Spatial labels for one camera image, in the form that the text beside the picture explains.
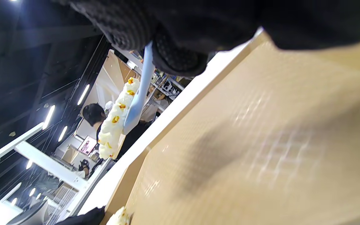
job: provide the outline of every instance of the black ceiling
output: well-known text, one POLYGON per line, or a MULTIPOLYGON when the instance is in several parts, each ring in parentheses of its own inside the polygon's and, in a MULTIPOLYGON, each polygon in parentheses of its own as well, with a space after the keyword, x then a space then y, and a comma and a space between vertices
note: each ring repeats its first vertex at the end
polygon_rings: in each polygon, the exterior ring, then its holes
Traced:
MULTIPOLYGON (((0 148, 44 121, 56 105, 48 129, 27 140, 46 154, 55 151, 63 127, 67 135, 76 129, 77 100, 94 84, 109 48, 101 32, 69 7, 0 0, 0 148)), ((0 198, 29 180, 26 162, 14 151, 1 158, 0 198)))

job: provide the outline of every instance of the black glove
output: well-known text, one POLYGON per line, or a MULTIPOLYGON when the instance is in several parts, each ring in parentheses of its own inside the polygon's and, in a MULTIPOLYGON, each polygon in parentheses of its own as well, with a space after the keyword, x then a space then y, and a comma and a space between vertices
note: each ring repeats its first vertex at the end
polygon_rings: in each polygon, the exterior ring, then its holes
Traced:
POLYGON ((156 68, 196 76, 208 54, 231 50, 263 27, 281 49, 360 42, 360 0, 55 0, 88 17, 123 50, 153 41, 156 68))

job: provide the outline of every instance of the cardboard box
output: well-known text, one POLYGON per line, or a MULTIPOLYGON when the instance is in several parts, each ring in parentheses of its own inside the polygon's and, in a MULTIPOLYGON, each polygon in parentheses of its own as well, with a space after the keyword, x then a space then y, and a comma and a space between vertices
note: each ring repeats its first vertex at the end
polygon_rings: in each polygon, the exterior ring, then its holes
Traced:
POLYGON ((260 34, 148 147, 107 206, 132 225, 360 224, 360 44, 260 34))

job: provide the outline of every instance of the plastic scoop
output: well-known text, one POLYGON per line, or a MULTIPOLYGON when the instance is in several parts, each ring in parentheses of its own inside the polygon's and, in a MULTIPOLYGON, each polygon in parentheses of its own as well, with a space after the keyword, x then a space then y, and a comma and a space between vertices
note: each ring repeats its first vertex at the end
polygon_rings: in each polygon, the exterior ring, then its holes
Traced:
POLYGON ((133 101, 124 120, 123 134, 127 135, 134 127, 137 126, 143 111, 147 91, 151 83, 151 79, 155 70, 153 64, 153 45, 150 42, 145 46, 144 65, 141 73, 140 88, 134 95, 133 101))

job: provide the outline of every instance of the fluorescent light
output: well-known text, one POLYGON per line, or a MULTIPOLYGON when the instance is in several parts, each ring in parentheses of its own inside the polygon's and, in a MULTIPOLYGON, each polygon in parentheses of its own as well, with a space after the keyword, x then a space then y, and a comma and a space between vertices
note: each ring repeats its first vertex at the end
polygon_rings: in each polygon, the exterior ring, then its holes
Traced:
POLYGON ((45 130, 45 128, 48 127, 48 124, 51 121, 51 118, 54 114, 55 106, 51 106, 50 111, 48 112, 47 118, 45 118, 44 125, 42 126, 42 129, 45 130))
POLYGON ((26 166, 26 169, 29 169, 31 167, 31 165, 33 165, 33 161, 29 160, 27 162, 27 166, 26 166))
POLYGON ((14 198, 10 204, 11 205, 16 205, 17 200, 18 200, 18 198, 14 198))
POLYGON ((77 102, 77 105, 80 105, 81 104, 81 101, 83 101, 83 98, 84 96, 86 95, 88 89, 90 88, 90 85, 87 84, 86 88, 84 89, 83 91, 83 94, 81 94, 80 98, 79 98, 79 101, 77 102))
POLYGON ((29 197, 33 196, 33 195, 34 195, 34 192, 36 192, 36 188, 31 189, 30 194, 29 194, 29 197))
POLYGON ((58 142, 59 142, 59 141, 62 141, 62 138, 63 138, 63 136, 65 135, 65 132, 66 132, 67 129, 68 129, 67 126, 63 128, 62 133, 61 133, 60 136, 59 136, 58 142))

